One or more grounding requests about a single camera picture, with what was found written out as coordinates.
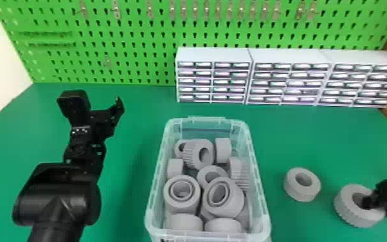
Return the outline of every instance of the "gray 3d printed part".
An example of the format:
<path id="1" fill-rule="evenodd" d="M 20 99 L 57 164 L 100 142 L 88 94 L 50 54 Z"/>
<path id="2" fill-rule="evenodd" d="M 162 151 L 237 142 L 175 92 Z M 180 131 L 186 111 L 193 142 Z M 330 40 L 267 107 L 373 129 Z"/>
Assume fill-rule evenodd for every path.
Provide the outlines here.
<path id="1" fill-rule="evenodd" d="M 175 143 L 175 146 L 174 146 L 175 157 L 177 158 L 183 157 L 183 149 L 185 148 L 185 145 L 187 142 L 188 140 L 179 140 Z"/>
<path id="2" fill-rule="evenodd" d="M 183 174 L 183 160 L 182 159 L 169 159 L 166 165 L 166 178 L 171 179 L 174 176 Z"/>
<path id="3" fill-rule="evenodd" d="M 165 228 L 175 230 L 203 231 L 203 221 L 192 214 L 174 214 L 164 222 Z"/>
<path id="4" fill-rule="evenodd" d="M 297 201 L 312 201 L 321 190 L 321 182 L 314 173 L 297 167 L 288 171 L 283 188 Z"/>
<path id="5" fill-rule="evenodd" d="M 183 160 L 189 168 L 201 170 L 212 165 L 215 158 L 213 144 L 209 140 L 189 140 L 183 148 Z"/>
<path id="6" fill-rule="evenodd" d="M 248 230 L 249 227 L 251 226 L 250 224 L 251 213 L 252 213 L 252 206 L 248 200 L 248 197 L 245 196 L 243 209 L 240 212 L 240 214 L 238 214 L 237 217 L 235 217 L 234 219 L 239 221 L 245 230 Z"/>
<path id="7" fill-rule="evenodd" d="M 166 209 L 173 214 L 195 214 L 200 197 L 201 188 L 190 176 L 174 176 L 163 186 Z"/>
<path id="8" fill-rule="evenodd" d="M 231 156 L 231 140 L 229 138 L 216 138 L 216 163 L 227 163 Z"/>
<path id="9" fill-rule="evenodd" d="M 243 191 L 249 190 L 249 164 L 237 157 L 229 158 L 229 176 Z"/>
<path id="10" fill-rule="evenodd" d="M 210 220 L 213 220 L 216 218 L 213 214 L 210 214 L 210 212 L 207 211 L 204 206 L 201 206 L 199 210 L 199 218 L 201 218 L 205 223 L 209 222 Z"/>
<path id="11" fill-rule="evenodd" d="M 217 218 L 217 219 L 210 220 L 205 224 L 204 230 L 209 232 L 228 232 L 228 233 L 243 232 L 241 223 L 231 218 Z"/>
<path id="12" fill-rule="evenodd" d="M 205 189 L 211 181 L 221 176 L 228 177 L 228 174 L 224 169 L 216 165 L 208 165 L 199 170 L 197 174 L 197 181 L 199 185 Z"/>
<path id="13" fill-rule="evenodd" d="M 359 228 L 371 227 L 381 221 L 386 214 L 382 208 L 369 210 L 361 208 L 363 197 L 371 193 L 370 189 L 362 185 L 346 185 L 334 198 L 334 208 L 347 223 Z"/>
<path id="14" fill-rule="evenodd" d="M 244 193 L 230 178 L 218 177 L 205 188 L 202 205 L 217 217 L 235 218 L 243 209 Z"/>

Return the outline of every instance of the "white drawer unit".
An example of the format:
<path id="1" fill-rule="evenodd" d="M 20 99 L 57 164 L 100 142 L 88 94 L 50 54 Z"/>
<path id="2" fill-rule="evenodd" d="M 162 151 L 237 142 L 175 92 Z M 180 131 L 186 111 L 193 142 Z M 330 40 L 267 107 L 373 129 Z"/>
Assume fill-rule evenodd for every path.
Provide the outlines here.
<path id="1" fill-rule="evenodd" d="M 387 106 L 387 51 L 179 48 L 175 66 L 180 102 Z"/>
<path id="2" fill-rule="evenodd" d="M 249 49 L 249 52 L 252 72 L 246 104 L 317 103 L 332 66 L 321 52 L 301 49 Z"/>
<path id="3" fill-rule="evenodd" d="M 175 58 L 177 101 L 244 104 L 251 63 L 247 48 L 180 47 Z"/>
<path id="4" fill-rule="evenodd" d="M 387 51 L 320 50 L 332 63 L 323 96 L 331 89 L 356 95 L 350 107 L 387 107 Z"/>

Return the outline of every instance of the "green pegboard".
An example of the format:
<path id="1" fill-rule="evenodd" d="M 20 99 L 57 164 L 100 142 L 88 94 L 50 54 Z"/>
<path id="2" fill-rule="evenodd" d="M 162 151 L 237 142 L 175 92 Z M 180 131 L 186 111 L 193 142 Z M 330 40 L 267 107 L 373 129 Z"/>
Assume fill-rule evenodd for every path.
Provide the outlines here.
<path id="1" fill-rule="evenodd" d="M 174 86 L 178 46 L 380 50 L 387 40 L 387 0 L 316 1 L 310 21 L 313 0 L 299 20 L 301 0 L 280 1 L 274 21 L 276 1 L 265 16 L 264 0 L 0 0 L 0 20 L 34 82 Z"/>

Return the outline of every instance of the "green table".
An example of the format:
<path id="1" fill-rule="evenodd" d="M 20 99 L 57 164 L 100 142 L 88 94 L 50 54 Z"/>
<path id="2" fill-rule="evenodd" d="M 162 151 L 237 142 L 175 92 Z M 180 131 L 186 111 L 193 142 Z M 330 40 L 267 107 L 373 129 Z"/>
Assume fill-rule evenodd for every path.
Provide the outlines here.
<path id="1" fill-rule="evenodd" d="M 373 188 L 387 178 L 387 119 L 378 110 L 179 104 L 175 88 L 105 84 L 34 84 L 0 112 L 0 241 L 26 241 L 30 227 L 11 219 L 14 200 L 38 163 L 61 161 L 69 123 L 55 99 L 65 89 L 86 90 L 93 109 L 107 108 L 117 95 L 126 108 L 106 142 L 101 216 L 85 229 L 82 242 L 149 241 L 143 216 L 163 128 L 168 119 L 189 115 L 225 116 L 249 125 L 273 241 L 387 241 L 387 219 L 354 228 L 332 206 L 342 186 Z M 284 174 L 292 167 L 320 178 L 322 190 L 313 202 L 294 201 L 284 192 Z"/>

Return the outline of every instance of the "plastic storage bin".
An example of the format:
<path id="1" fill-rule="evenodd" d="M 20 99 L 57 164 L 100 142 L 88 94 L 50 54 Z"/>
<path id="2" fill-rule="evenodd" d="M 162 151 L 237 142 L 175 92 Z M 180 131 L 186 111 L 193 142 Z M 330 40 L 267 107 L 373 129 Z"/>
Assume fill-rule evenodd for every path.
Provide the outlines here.
<path id="1" fill-rule="evenodd" d="M 251 216 L 248 232 L 229 234 L 226 232 L 192 232 L 163 228 L 165 205 L 162 190 L 166 182 L 167 161 L 174 157 L 173 147 L 175 143 L 180 139 L 206 138 L 214 141 L 215 138 L 224 137 L 231 139 L 232 155 L 238 156 L 244 162 L 249 162 L 250 189 L 246 196 L 251 203 Z M 189 117 L 169 120 L 163 133 L 144 223 L 153 242 L 271 241 L 271 222 L 248 125 L 240 120 L 227 120 L 221 117 Z"/>

